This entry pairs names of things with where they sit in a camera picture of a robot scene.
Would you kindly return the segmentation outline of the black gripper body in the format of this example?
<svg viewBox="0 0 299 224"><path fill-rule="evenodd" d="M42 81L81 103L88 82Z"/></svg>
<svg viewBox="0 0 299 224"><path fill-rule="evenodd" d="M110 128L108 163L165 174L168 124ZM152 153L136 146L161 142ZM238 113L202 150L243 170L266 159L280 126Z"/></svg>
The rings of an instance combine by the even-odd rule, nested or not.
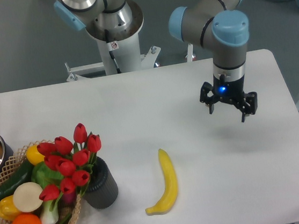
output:
<svg viewBox="0 0 299 224"><path fill-rule="evenodd" d="M244 104L246 93L244 92L244 76L238 77L237 80L229 81L226 75L213 77L212 87L212 104L221 102L226 104Z"/></svg>

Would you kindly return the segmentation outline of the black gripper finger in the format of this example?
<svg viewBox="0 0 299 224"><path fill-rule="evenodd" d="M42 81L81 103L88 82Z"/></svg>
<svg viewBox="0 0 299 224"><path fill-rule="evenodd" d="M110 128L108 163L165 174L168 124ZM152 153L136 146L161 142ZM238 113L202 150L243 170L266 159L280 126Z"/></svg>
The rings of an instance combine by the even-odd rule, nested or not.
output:
<svg viewBox="0 0 299 224"><path fill-rule="evenodd" d="M204 82L200 89L199 100L209 108L209 114L213 114L214 104L220 101L219 96L213 93L213 89L214 87L208 82Z"/></svg>
<svg viewBox="0 0 299 224"><path fill-rule="evenodd" d="M241 121L245 122L246 117L254 115L258 108L258 96L256 92L244 93L239 101L235 103L235 107L242 112Z"/></svg>

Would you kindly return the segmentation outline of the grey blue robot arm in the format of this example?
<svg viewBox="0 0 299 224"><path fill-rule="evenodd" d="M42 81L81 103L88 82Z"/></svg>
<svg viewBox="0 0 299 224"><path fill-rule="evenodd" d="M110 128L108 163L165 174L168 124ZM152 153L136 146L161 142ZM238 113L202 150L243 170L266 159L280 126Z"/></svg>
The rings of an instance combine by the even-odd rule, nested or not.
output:
<svg viewBox="0 0 299 224"><path fill-rule="evenodd" d="M249 40L247 16L237 10L242 0L199 0L170 15L169 32L182 41L212 52L213 82L205 82L200 102L210 110L221 102L233 105L243 117L257 110L257 93L244 92ZM57 15L76 31L87 30L101 53L108 75L139 70L142 65L138 33L141 8L132 0L57 0Z"/></svg>

